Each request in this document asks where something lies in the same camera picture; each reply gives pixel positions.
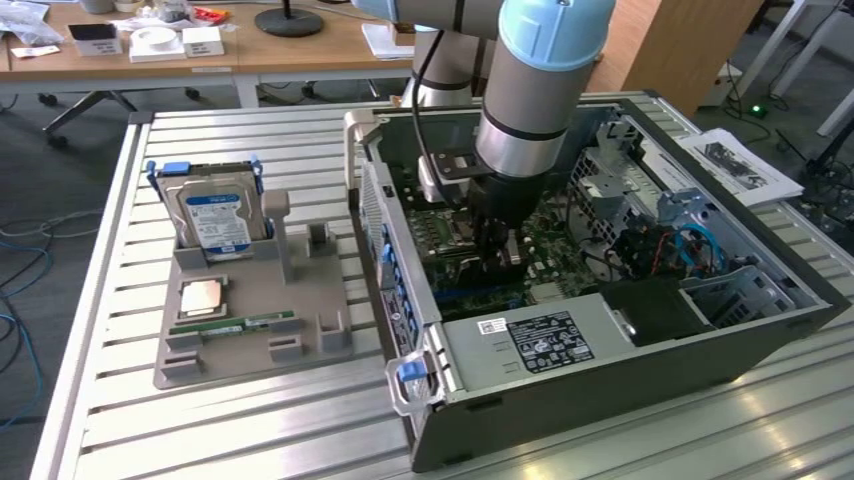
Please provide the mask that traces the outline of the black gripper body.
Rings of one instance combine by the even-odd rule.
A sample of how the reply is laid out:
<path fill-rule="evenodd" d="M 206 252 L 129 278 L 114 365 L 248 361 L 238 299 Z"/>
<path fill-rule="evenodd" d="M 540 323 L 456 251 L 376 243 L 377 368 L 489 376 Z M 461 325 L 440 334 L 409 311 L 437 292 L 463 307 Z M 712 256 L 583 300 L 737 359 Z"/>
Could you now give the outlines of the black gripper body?
<path fill-rule="evenodd" d="M 473 220 L 520 226 L 536 209 L 543 190 L 543 175 L 515 178 L 489 174 L 475 177 L 468 187 L 468 208 Z"/>

